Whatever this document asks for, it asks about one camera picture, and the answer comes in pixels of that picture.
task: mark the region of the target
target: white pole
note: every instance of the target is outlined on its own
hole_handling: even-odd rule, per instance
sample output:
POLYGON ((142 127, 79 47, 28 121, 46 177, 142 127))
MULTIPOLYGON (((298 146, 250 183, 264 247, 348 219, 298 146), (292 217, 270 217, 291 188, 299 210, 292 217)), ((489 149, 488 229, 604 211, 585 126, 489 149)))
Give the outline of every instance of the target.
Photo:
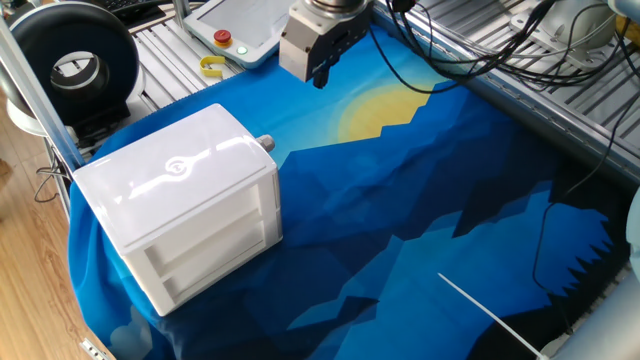
POLYGON ((541 359, 541 360, 549 359, 545 355, 542 355, 536 348, 533 347, 533 345, 529 344, 527 340, 525 340, 522 336, 520 336, 520 334, 518 334, 512 328, 510 328, 509 325, 507 325, 504 321, 500 320, 500 318, 497 317, 494 313, 489 311, 489 309, 484 307, 476 299, 472 298, 471 295, 467 294, 464 290, 462 290, 456 284, 451 282, 451 280, 447 279, 444 275, 440 273, 438 273, 438 276, 440 276, 442 280, 446 281, 449 285, 451 285, 452 288, 456 289, 460 294, 462 294, 462 296, 466 297, 469 301, 471 301, 475 306, 479 307, 480 310, 484 311, 485 314, 489 315, 493 320, 495 320, 498 324, 500 324, 500 326, 502 326, 505 330, 510 332, 514 338, 518 339, 518 341, 520 341, 522 345, 526 346, 527 349, 529 349, 532 353, 534 353, 538 357, 538 359, 541 359))
POLYGON ((62 161, 74 172, 84 165, 82 155, 4 21, 0 21, 0 35, 0 61, 62 156, 62 161))

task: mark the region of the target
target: blue cloth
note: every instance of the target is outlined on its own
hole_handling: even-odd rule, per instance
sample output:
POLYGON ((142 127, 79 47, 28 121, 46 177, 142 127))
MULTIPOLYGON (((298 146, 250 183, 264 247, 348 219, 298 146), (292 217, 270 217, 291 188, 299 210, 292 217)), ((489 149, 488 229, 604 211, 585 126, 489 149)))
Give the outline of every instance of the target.
MULTIPOLYGON (((410 81, 440 81, 378 37, 410 81)), ((222 104, 276 140, 284 240, 162 318, 73 185, 69 265, 89 327, 119 360, 465 359, 491 319, 437 272, 499 316, 549 306, 531 268, 560 155, 464 88, 433 96, 409 122, 382 119, 391 125, 379 136, 339 140, 359 111, 400 89, 366 38, 325 90, 271 60, 112 136, 94 160, 222 104)), ((578 259, 598 258, 605 220, 554 208, 539 268, 547 287, 563 294, 578 259)))

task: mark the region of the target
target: black cable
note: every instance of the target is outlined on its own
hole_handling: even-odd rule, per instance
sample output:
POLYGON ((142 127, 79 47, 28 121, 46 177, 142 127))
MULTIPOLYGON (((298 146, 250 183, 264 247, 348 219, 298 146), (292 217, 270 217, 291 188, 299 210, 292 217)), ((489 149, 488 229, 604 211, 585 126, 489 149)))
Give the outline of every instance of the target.
MULTIPOLYGON (((587 176, 585 176, 582 180, 580 180, 578 183, 573 185, 569 190, 567 190, 564 194, 562 194, 557 200, 555 200, 551 204, 549 204, 549 206, 547 206, 547 208, 544 210, 544 213, 542 215, 542 225, 541 225, 541 228, 540 228, 540 236, 538 238, 538 245, 537 245, 537 248, 536 248, 536 255, 535 255, 535 258, 534 258, 534 261, 533 261, 532 278, 533 278, 533 282, 540 289, 544 290, 547 294, 550 295, 550 298, 552 299, 551 301, 553 301, 553 297, 554 296, 558 296, 558 295, 554 294, 553 291, 551 291, 550 289, 548 289, 547 287, 542 285, 540 283, 540 281, 538 280, 537 276, 536 276, 537 275, 537 271, 538 271, 538 263, 539 263, 539 260, 540 260, 540 251, 542 249, 542 243, 543 243, 543 240, 544 240, 544 231, 545 231, 545 227, 546 227, 546 224, 547 224, 547 217, 549 215, 549 211, 556 204, 559 204, 559 203, 563 202, 577 188, 579 188, 584 183, 589 181, 589 179, 591 179, 600 170, 600 168, 602 168, 602 166, 605 164, 607 158, 609 157, 609 154, 611 153, 611 149, 613 148, 613 143, 615 141, 616 132, 618 130, 618 127, 620 126, 620 124, 622 124, 622 122, 624 121, 625 117, 627 116, 629 111, 633 108, 633 105, 636 103, 638 98, 640 98, 640 93, 636 94, 635 97, 629 101, 629 105, 625 108, 625 110, 622 112, 622 114, 620 115, 620 117, 616 121, 615 125, 613 126, 613 130, 611 131, 611 139, 609 140, 609 145, 607 146, 607 150, 602 155, 602 158, 600 159, 600 162, 598 163, 598 165, 587 176)), ((560 309, 560 312, 562 313, 562 316, 565 318, 565 322, 567 322, 567 331, 570 331, 570 329, 571 329, 570 325, 568 324, 568 320, 566 319, 566 315, 565 315, 564 310, 563 310, 561 305, 559 306, 559 309, 560 309)))
POLYGON ((48 203, 51 202, 53 200, 55 200, 60 193, 56 192, 52 197, 50 197, 49 199, 46 200, 40 200, 38 199, 38 195, 40 194, 40 191, 42 191, 42 189, 44 188, 45 184, 51 180, 54 176, 61 176, 66 178, 67 180, 71 181, 71 178, 69 177, 69 175, 61 172, 62 171, 62 165, 58 162, 58 159, 54 157, 53 162, 51 164, 51 167, 43 167, 43 168, 39 168, 38 170, 36 170, 36 174, 37 175, 48 175, 41 183, 40 186, 38 186, 38 189, 36 190, 36 193, 33 195, 33 200, 39 204, 44 204, 44 203, 48 203))
MULTIPOLYGON (((569 39, 567 41, 567 50, 562 55, 562 58, 560 58, 560 61, 558 61, 556 63, 556 65, 555 65, 556 72, 555 72, 554 76, 552 77, 552 80, 556 80, 558 78, 558 76, 560 75, 560 70, 562 69, 562 65, 564 65, 565 61, 567 60, 567 57, 569 56, 569 52, 571 52, 571 43, 573 41, 573 32, 575 30, 576 23, 578 22, 578 19, 580 18, 580 16, 582 14, 584 14, 585 12, 587 12, 588 10, 591 10, 591 9, 594 9, 594 8, 598 8, 598 7, 602 7, 602 6, 608 6, 608 5, 607 4, 594 4, 594 5, 587 6, 584 9, 580 10, 578 12, 578 14, 573 18, 573 22, 571 23, 571 29, 569 31, 569 39)), ((547 90, 549 88, 549 86, 550 85, 545 85, 541 89, 537 89, 535 91, 537 91, 537 92, 545 91, 545 90, 547 90)))
POLYGON ((128 13, 137 11, 137 10, 145 10, 148 8, 152 8, 158 5, 166 5, 171 4, 171 0, 153 0, 153 1, 145 1, 133 5, 123 6, 119 9, 113 10, 111 13, 117 17, 126 16, 128 13))
MULTIPOLYGON (((413 35, 413 30, 411 29, 411 25, 409 24, 408 21, 403 20, 403 25, 405 26, 405 29, 407 29, 407 36, 404 35, 404 32, 402 31, 402 29, 400 28, 400 25, 397 22, 397 19, 395 19, 395 16, 392 16, 392 20, 396 26, 396 29, 400 32, 400 34, 402 34, 403 38, 405 39, 405 41, 407 41, 407 43, 409 43, 410 47, 416 52, 418 53, 418 55, 420 55, 421 57, 425 58, 425 61, 427 61, 427 63, 429 63, 429 65, 431 65, 434 70, 436 72, 438 72, 440 75, 447 77, 449 79, 455 80, 455 81, 468 81, 478 75, 484 74, 486 72, 491 71, 494 68, 498 68, 506 73, 509 73, 511 75, 513 75, 514 77, 518 78, 521 82, 523 82, 526 86, 532 88, 532 90, 536 90, 539 91, 540 89, 535 89, 532 86, 530 86, 529 84, 527 84, 526 82, 531 82, 533 84, 537 84, 540 86, 545 86, 545 87, 549 87, 549 86, 573 86, 573 85, 577 85, 579 83, 582 83, 584 81, 587 81, 591 78, 593 78, 594 76, 596 76, 597 74, 601 73, 601 71, 609 65, 609 63, 613 60, 613 58, 615 57, 615 53, 618 49, 618 46, 616 46, 616 49, 614 49, 614 51, 612 52, 612 56, 610 56, 603 64, 601 64, 599 67, 593 69, 592 71, 589 72, 581 72, 581 73, 577 73, 577 74, 572 74, 572 75, 559 75, 559 67, 556 67, 557 72, 555 74, 545 74, 545 73, 537 73, 537 72, 532 72, 532 71, 528 71, 525 69, 520 69, 517 68, 515 66, 509 65, 506 63, 506 61, 509 59, 509 57, 517 50, 517 48, 522 45, 522 43, 524 43, 524 40, 526 40, 532 33, 533 31, 535 31, 535 28, 538 26, 538 24, 542 21, 542 18, 546 15, 546 13, 548 12, 548 10, 550 9, 550 7, 553 5, 554 1, 548 1, 546 2, 546 4, 541 3, 539 4, 536 9, 534 9, 534 11, 532 12, 529 21, 527 22, 527 24, 525 25, 525 27, 523 28, 523 30, 521 32, 519 32, 518 34, 512 36, 512 38, 509 40, 508 44, 503 48, 503 50, 497 54, 493 54, 493 55, 486 55, 486 56, 480 56, 477 57, 476 59, 472 59, 472 60, 456 60, 456 61, 451 61, 451 60, 440 60, 440 59, 435 59, 432 57, 432 47, 433 47, 433 27, 432 27, 432 22, 431 22, 431 16, 429 14, 429 11, 422 5, 422 4, 417 4, 419 7, 421 7, 422 11, 424 12, 424 14, 427 16, 427 19, 429 21, 429 27, 430 27, 430 44, 429 44, 429 54, 426 55, 424 54, 424 51, 422 51, 423 49, 419 46, 419 43, 417 42, 417 39, 415 39, 415 36, 413 35), (455 74, 455 73, 451 73, 450 71, 446 71, 441 69, 436 63, 441 63, 441 64, 456 64, 456 65, 462 65, 462 64, 473 64, 472 69, 477 66, 477 63, 480 61, 489 61, 488 64, 485 64, 480 71, 469 71, 467 74, 455 74)), ((578 20, 578 18, 587 10, 594 8, 594 7, 600 7, 600 6, 606 6, 606 4, 596 4, 596 5, 592 5, 589 6, 585 9, 582 9, 573 19, 573 23, 572 23, 572 27, 571 27, 571 31, 570 31, 570 35, 571 35, 571 39, 573 38, 573 30, 575 28, 575 24, 578 20)), ((393 14, 392 9, 391 9, 391 5, 389 3, 389 1, 387 1, 387 8, 389 9, 389 11, 393 14)), ((567 52, 566 54, 568 54, 571 51, 571 45, 567 46, 567 52)), ((566 56, 563 56, 563 59, 560 61, 560 63, 563 63, 566 60, 566 56)))
POLYGON ((398 71, 396 71, 393 65, 391 65, 391 62, 389 62, 387 55, 385 55, 384 51, 382 51, 382 48, 380 47, 380 43, 378 43, 378 39, 376 38, 376 35, 373 29, 371 28, 371 25, 369 25, 369 32, 371 33, 371 38, 373 39, 373 43, 376 45, 376 48, 378 48, 378 52, 380 53, 380 56, 382 56, 382 60, 384 60, 384 62, 387 64, 387 66, 389 67, 389 70, 391 70, 391 72, 396 77, 396 79, 398 79, 398 81, 400 81, 400 83, 402 83, 402 85, 406 86, 407 88, 420 94, 441 94, 462 85, 462 83, 456 82, 455 84, 450 85, 444 89, 424 90, 409 84, 405 79, 402 78, 402 76, 400 76, 400 74, 398 74, 398 71))
POLYGON ((618 37, 619 43, 621 44, 622 47, 622 52, 624 53, 624 57, 627 59, 627 63, 629 64, 629 67, 631 68, 631 70, 633 70, 633 73, 640 78, 640 71, 638 71, 638 68, 636 68, 636 65, 633 63, 633 60, 631 60, 631 54, 629 53, 629 49, 627 48, 627 44, 625 44, 624 42, 624 33, 626 31, 623 30, 623 33, 620 34, 617 30, 616 30, 616 36, 618 37))

